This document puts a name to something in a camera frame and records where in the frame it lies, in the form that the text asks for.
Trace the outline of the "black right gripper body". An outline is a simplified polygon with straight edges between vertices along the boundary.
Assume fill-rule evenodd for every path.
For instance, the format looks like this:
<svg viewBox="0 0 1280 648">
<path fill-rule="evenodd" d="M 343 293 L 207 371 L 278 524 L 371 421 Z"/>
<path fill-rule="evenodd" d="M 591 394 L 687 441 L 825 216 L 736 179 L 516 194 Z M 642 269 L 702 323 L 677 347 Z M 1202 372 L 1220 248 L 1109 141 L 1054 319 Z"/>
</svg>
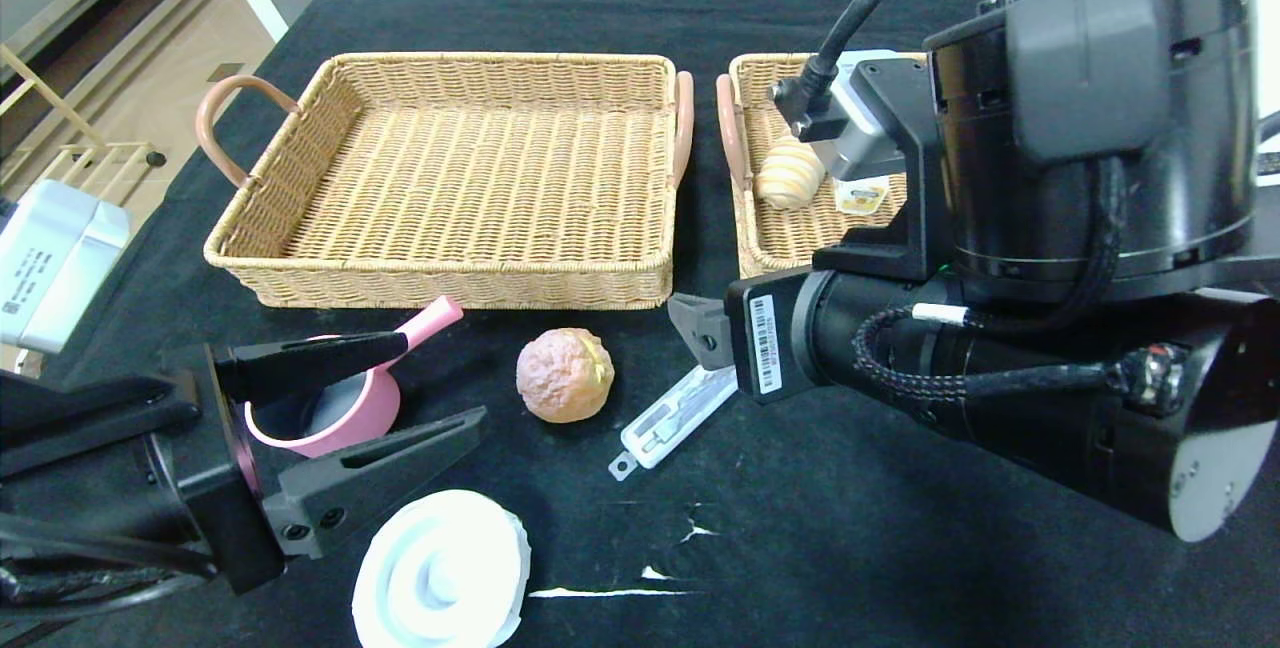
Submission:
<svg viewBox="0 0 1280 648">
<path fill-rule="evenodd" d="M 824 385 L 909 405 L 856 370 L 854 334 L 884 309 L 954 301 L 955 280 L 947 275 L 916 283 L 799 268 L 735 282 L 724 311 L 739 389 L 760 405 Z"/>
</svg>

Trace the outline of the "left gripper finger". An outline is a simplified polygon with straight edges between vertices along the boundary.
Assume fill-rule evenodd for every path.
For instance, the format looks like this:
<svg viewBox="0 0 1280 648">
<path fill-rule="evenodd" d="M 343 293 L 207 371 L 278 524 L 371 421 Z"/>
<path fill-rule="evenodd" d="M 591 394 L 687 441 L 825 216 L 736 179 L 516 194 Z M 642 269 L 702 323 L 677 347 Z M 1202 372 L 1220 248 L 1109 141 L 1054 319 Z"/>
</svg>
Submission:
<svg viewBox="0 0 1280 648">
<path fill-rule="evenodd" d="M 477 406 L 285 469 L 262 503 L 282 553 L 319 560 L 384 521 L 474 452 L 488 423 Z"/>
<path fill-rule="evenodd" d="M 214 360 L 221 392 L 236 402 L 266 403 L 314 393 L 404 355 L 401 332 L 374 332 L 247 344 Z"/>
</svg>

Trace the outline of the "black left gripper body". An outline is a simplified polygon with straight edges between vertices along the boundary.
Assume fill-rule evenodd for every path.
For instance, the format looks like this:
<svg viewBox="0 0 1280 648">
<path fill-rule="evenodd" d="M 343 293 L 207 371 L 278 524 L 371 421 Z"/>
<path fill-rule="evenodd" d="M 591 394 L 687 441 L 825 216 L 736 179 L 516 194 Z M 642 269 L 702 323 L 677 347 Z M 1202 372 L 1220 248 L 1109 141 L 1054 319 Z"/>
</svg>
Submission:
<svg viewBox="0 0 1280 648">
<path fill-rule="evenodd" d="M 119 595 L 284 567 L 205 347 L 72 388 L 3 374 L 3 594 Z"/>
</svg>

